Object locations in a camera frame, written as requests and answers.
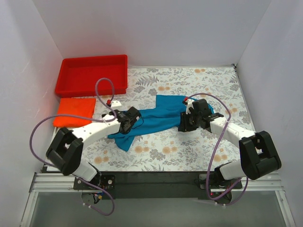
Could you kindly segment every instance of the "table surface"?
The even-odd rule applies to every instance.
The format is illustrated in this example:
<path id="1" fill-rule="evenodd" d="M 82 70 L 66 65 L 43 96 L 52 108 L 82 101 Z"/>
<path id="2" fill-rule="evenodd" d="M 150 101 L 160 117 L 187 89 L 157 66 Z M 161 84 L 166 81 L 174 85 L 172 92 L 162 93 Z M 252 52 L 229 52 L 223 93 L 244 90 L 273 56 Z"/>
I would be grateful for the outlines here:
<path id="1" fill-rule="evenodd" d="M 121 110 L 130 106 L 137 109 L 155 107 L 156 95 L 185 95 L 205 92 L 219 97 L 232 112 L 231 122 L 252 130 L 236 73 L 225 68 L 129 68 L 128 89 L 124 95 L 116 95 Z M 214 108 L 228 116 L 224 107 L 208 96 L 205 98 Z M 94 118 L 106 113 L 105 107 L 96 102 Z M 88 146 L 82 158 L 101 171 L 205 171 L 218 136 L 197 129 L 178 133 L 178 128 L 136 136 L 129 151 L 117 147 L 113 139 L 101 138 Z M 220 164 L 240 158 L 239 150 L 223 140 L 215 155 L 212 169 Z"/>

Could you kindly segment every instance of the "glass panel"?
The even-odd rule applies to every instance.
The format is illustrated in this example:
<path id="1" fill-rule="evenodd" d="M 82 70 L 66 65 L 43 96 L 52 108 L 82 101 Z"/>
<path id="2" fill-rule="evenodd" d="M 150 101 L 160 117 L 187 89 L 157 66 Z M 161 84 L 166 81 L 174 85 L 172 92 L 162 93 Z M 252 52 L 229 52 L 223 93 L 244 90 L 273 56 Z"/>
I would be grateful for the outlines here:
<path id="1" fill-rule="evenodd" d="M 92 203 L 92 195 L 84 196 L 88 199 Z M 81 193 L 39 193 L 31 226 L 286 226 L 275 192 L 246 192 L 238 203 L 226 208 L 187 198 L 118 199 L 115 203 L 115 212 L 104 217 L 81 206 Z M 109 211 L 111 202 L 100 201 L 97 207 Z"/>

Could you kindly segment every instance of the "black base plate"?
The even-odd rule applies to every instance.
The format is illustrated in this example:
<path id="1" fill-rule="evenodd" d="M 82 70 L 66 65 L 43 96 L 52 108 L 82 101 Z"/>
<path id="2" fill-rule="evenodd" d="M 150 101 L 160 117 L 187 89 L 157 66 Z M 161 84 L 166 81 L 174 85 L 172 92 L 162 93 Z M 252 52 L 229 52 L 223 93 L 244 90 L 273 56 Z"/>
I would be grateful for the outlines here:
<path id="1" fill-rule="evenodd" d="M 108 189 L 114 199 L 198 198 L 207 200 L 205 190 L 195 183 L 200 174 L 206 174 L 206 172 L 103 172 L 102 176 L 105 179 L 114 176 L 114 188 Z M 235 188 L 242 188 L 241 182 Z M 96 191 L 82 182 L 78 183 L 78 180 L 75 180 L 74 189 Z"/>

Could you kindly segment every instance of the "white enclosure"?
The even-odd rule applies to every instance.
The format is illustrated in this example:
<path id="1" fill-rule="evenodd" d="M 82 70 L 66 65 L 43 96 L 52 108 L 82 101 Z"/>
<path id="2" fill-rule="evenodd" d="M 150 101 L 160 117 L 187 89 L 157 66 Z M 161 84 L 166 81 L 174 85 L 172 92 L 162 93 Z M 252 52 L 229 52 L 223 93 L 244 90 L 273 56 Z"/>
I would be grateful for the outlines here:
<path id="1" fill-rule="evenodd" d="M 64 58 L 127 54 L 131 66 L 238 63 L 256 130 L 271 133 L 297 226 L 303 225 L 303 3 L 299 0 L 0 1 L 0 226 L 18 226 L 35 171 L 29 135 L 54 114 Z M 51 121 L 36 134 L 45 154 Z"/>
<path id="2" fill-rule="evenodd" d="M 297 226 L 303 226 L 303 2 L 272 1 L 244 51 L 239 79 L 257 130 L 267 130 Z"/>
<path id="3" fill-rule="evenodd" d="M 237 63 L 269 0 L 33 0 L 64 58 L 134 66 Z"/>

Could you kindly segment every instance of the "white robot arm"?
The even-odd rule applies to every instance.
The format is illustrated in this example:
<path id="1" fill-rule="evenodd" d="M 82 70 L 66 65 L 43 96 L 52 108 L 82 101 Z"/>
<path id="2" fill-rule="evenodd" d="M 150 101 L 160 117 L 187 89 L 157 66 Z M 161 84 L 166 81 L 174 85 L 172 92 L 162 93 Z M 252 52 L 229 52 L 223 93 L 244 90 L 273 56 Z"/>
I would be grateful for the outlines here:
<path id="1" fill-rule="evenodd" d="M 179 131 L 193 131 L 201 127 L 221 135 L 227 120 L 222 114 L 212 114 L 205 99 L 186 99 L 183 103 L 187 109 L 181 113 Z M 214 177 L 218 184 L 241 177 L 256 180 L 281 168 L 281 160 L 269 133 L 254 132 L 229 123 L 223 138 L 239 148 L 241 159 L 215 168 Z"/>
<path id="2" fill-rule="evenodd" d="M 118 101 L 113 101 L 111 105 L 112 108 L 120 106 Z M 139 111 L 134 107 L 126 112 L 119 110 L 115 110 L 115 112 L 117 118 L 111 122 L 93 122 L 73 130 L 59 129 L 46 152 L 47 158 L 63 175 L 75 175 L 98 186 L 101 173 L 81 158 L 82 151 L 88 145 L 107 135 L 118 132 L 127 134 L 141 117 Z M 102 117 L 103 120 L 112 118 L 111 112 Z"/>

